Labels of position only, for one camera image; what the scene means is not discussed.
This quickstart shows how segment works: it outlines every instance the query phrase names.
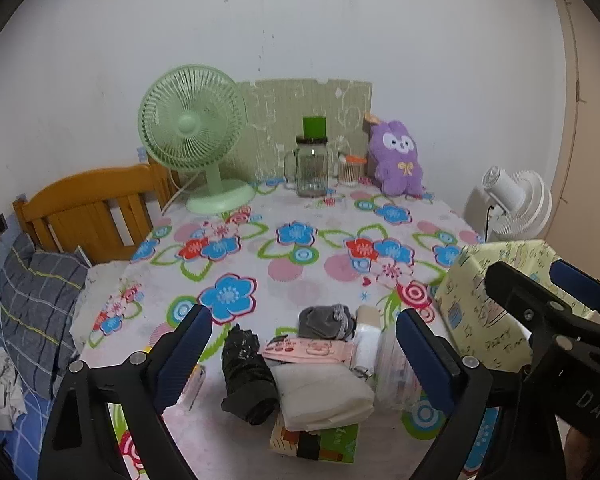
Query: purple plush toy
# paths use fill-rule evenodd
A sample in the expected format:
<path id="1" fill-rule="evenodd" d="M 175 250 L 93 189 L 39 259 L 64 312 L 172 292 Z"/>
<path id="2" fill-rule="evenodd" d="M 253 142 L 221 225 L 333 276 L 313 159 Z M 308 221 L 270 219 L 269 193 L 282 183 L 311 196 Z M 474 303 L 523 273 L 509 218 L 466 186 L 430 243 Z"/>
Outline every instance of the purple plush toy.
<path id="1" fill-rule="evenodd" d="M 400 121 L 371 125 L 369 154 L 376 160 L 376 180 L 388 196 L 422 195 L 422 168 L 418 149 Z"/>

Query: green desk fan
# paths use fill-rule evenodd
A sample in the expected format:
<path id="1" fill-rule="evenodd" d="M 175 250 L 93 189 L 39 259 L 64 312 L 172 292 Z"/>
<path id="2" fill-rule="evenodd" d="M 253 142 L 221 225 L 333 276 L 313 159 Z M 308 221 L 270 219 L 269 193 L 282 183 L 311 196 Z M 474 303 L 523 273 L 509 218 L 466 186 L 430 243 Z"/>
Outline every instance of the green desk fan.
<path id="1" fill-rule="evenodd" d="M 206 186 L 187 200 L 192 213 L 214 214 L 251 200 L 253 187 L 220 178 L 218 163 L 240 137 L 247 120 L 237 84 L 215 68 L 185 65 L 163 75 L 147 91 L 138 113 L 147 152 L 172 170 L 204 170 Z"/>

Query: pink wet wipes package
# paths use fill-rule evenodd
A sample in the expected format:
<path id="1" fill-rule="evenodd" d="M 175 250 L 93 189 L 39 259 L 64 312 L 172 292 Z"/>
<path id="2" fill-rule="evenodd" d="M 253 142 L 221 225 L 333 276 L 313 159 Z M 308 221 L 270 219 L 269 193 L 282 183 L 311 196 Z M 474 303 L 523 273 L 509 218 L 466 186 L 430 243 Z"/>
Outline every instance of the pink wet wipes package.
<path id="1" fill-rule="evenodd" d="M 267 344 L 261 354 L 266 359 L 285 363 L 343 363 L 349 366 L 353 351 L 354 344 L 344 341 L 277 337 Z"/>

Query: wooden headboard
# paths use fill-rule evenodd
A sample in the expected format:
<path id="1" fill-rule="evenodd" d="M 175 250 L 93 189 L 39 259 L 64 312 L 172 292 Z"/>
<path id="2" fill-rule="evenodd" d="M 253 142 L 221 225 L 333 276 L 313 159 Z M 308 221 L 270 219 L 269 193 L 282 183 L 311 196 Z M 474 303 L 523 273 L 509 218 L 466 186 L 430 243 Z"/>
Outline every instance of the wooden headboard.
<path id="1" fill-rule="evenodd" d="M 173 179 L 178 183 L 177 174 Z M 128 260 L 152 229 L 144 194 L 154 192 L 160 208 L 176 191 L 169 170 L 150 160 L 131 168 L 93 170 L 45 187 L 31 200 L 16 200 L 20 227 L 46 251 L 74 251 L 80 245 L 93 264 Z M 132 246 L 123 244 L 108 201 L 120 207 Z M 51 229 L 61 247 L 58 247 Z"/>

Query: black plastic bag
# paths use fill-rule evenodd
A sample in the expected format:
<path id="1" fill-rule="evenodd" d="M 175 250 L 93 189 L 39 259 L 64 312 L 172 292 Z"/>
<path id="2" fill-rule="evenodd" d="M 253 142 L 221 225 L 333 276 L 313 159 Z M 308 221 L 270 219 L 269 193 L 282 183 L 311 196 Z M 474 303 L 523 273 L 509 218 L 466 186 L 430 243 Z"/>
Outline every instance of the black plastic bag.
<path id="1" fill-rule="evenodd" d="M 252 426 L 262 424 L 278 406 L 278 388 L 264 358 L 258 336 L 240 325 L 229 330 L 222 348 L 222 373 L 227 396 L 222 410 Z"/>

